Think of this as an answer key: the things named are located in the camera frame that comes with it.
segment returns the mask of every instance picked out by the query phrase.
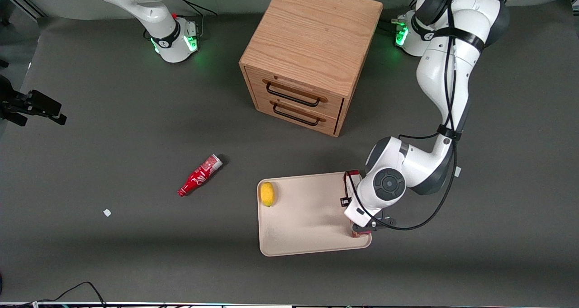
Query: wood grain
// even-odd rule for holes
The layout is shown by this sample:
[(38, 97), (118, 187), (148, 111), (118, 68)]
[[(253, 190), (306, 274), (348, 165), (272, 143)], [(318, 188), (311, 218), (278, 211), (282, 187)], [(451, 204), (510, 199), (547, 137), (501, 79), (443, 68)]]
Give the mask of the wood grain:
[(352, 96), (382, 3), (272, 0), (240, 63)]

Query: red plastic bottle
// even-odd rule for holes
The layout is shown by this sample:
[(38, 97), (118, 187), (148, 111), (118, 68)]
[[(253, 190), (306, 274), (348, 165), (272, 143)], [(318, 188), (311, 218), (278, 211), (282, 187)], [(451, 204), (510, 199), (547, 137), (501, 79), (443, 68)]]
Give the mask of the red plastic bottle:
[(221, 162), (216, 155), (211, 155), (189, 176), (187, 182), (177, 191), (177, 194), (182, 197), (198, 188), (208, 180), (209, 176), (216, 172), (221, 165), (223, 165), (223, 162)]

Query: drawer handle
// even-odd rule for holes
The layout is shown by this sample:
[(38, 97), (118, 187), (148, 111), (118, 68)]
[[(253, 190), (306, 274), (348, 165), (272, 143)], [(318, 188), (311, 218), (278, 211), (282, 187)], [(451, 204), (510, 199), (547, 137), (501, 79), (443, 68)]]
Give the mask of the drawer handle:
[(316, 119), (316, 122), (312, 123), (311, 121), (304, 120), (304, 119), (301, 119), (301, 118), (297, 118), (297, 117), (292, 116), (291, 114), (286, 114), (286, 113), (284, 113), (284, 112), (281, 112), (281, 111), (279, 111), (279, 110), (276, 110), (276, 108), (277, 108), (277, 104), (273, 104), (273, 112), (275, 112), (276, 114), (279, 114), (280, 116), (284, 116), (285, 118), (289, 118), (289, 119), (293, 119), (293, 120), (295, 120), (295, 121), (299, 121), (299, 122), (302, 123), (302, 124), (306, 124), (306, 125), (310, 125), (310, 126), (316, 126), (316, 125), (320, 122), (320, 119), (319, 119), (319, 118)]
[(269, 88), (270, 86), (271, 86), (271, 83), (267, 82), (267, 85), (265, 88), (267, 90), (267, 93), (269, 93), (269, 94), (273, 94), (273, 95), (279, 96), (281, 98), (291, 100), (293, 102), (298, 102), (298, 104), (303, 104), (304, 106), (308, 106), (308, 107), (316, 107), (318, 104), (320, 104), (320, 100), (321, 100), (320, 98), (318, 98), (318, 100), (316, 100), (316, 102), (312, 103), (312, 102), (300, 100), (298, 98), (294, 98), (293, 96), (289, 96), (289, 95), (285, 95), (285, 94), (282, 94), (279, 92), (275, 92)]

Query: lemon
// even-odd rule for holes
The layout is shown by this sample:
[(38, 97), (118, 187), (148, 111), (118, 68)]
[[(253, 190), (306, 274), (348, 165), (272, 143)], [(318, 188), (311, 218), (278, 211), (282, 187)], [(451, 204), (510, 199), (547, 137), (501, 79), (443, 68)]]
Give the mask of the lemon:
[(264, 182), (259, 188), (259, 197), (261, 198), (261, 203), (263, 205), (270, 207), (275, 201), (275, 192), (273, 191), (273, 185), (271, 182)]

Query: green led light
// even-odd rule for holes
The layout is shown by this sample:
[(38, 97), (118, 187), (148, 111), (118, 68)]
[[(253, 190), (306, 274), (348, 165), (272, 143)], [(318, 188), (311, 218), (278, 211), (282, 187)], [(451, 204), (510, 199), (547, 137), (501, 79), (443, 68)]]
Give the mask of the green led light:
[(197, 50), (197, 39), (195, 37), (183, 36), (183, 40), (185, 41), (187, 47), (189, 47), (189, 50), (191, 50), (191, 52)]
[(151, 38), (151, 43), (152, 43), (153, 46), (155, 47), (155, 52), (159, 54), (159, 49), (157, 49), (157, 45), (156, 45), (155, 42), (153, 41), (153, 38)]
[(402, 46), (404, 44), (404, 42), (406, 41), (407, 35), (408, 35), (408, 28), (403, 25), (402, 30), (400, 30), (396, 34), (396, 44), (398, 44), (399, 46)]

